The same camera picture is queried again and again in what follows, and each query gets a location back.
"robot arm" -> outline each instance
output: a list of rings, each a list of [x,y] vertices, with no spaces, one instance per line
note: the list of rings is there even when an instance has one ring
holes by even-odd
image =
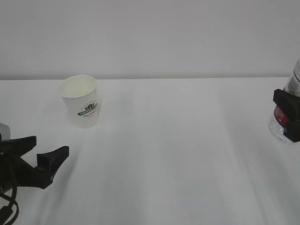
[[[0,124],[0,197],[9,201],[8,206],[0,209],[0,225],[12,215],[15,204],[17,212],[6,224],[16,219],[18,205],[15,201],[17,187],[36,187],[45,189],[53,182],[59,167],[69,156],[69,147],[63,146],[52,152],[37,154],[37,166],[33,168],[21,156],[32,150],[37,144],[36,136],[10,140],[10,129]],[[12,189],[12,196],[4,193]]]

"paper cup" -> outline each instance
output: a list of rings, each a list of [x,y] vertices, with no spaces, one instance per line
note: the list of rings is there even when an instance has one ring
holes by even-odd
[[[74,122],[81,128],[90,128],[98,120],[97,84],[94,77],[77,75],[60,85],[60,95]]]

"plastic bottle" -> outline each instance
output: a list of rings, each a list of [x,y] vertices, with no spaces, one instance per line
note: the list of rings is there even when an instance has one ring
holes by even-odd
[[[284,91],[300,97],[300,59],[297,61],[294,72],[290,76],[289,81],[285,85]],[[269,121],[269,130],[273,136],[282,143],[293,143],[290,139],[283,135],[286,117],[278,106],[275,107]]]

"white table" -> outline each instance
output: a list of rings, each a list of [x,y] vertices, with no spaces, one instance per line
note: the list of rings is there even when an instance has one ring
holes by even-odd
[[[0,81],[0,120],[36,153],[70,146],[20,225],[299,225],[300,149],[268,122],[287,78],[98,81],[98,124],[74,127],[59,80]]]

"black cable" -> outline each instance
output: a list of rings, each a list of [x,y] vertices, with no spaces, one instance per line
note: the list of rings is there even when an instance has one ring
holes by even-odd
[[[11,218],[11,220],[9,220],[5,225],[12,225],[15,220],[17,219],[18,215],[19,215],[19,206],[18,206],[18,203],[16,202],[16,195],[17,195],[17,183],[16,183],[16,178],[15,178],[15,174],[14,174],[14,170],[13,170],[13,167],[11,166],[11,163],[6,159],[4,158],[2,155],[0,155],[0,159],[2,160],[2,162],[4,162],[7,167],[8,167],[8,170],[9,170],[9,173],[10,173],[10,178],[11,178],[11,182],[12,182],[12,194],[11,194],[11,197],[3,194],[3,193],[0,193],[0,197],[4,198],[5,200],[9,201],[9,204],[8,206],[6,206],[6,210],[10,209],[12,210],[12,207],[13,205],[16,205],[16,213],[15,215],[13,216],[13,218]]]
[[[0,193],[0,197],[4,198],[5,200],[9,201],[10,203],[13,203],[17,208],[16,212],[15,212],[14,216],[11,218],[11,220],[9,220],[6,224],[4,224],[4,225],[12,225],[19,215],[19,205],[15,200],[13,200],[11,197],[9,197],[3,193]]]

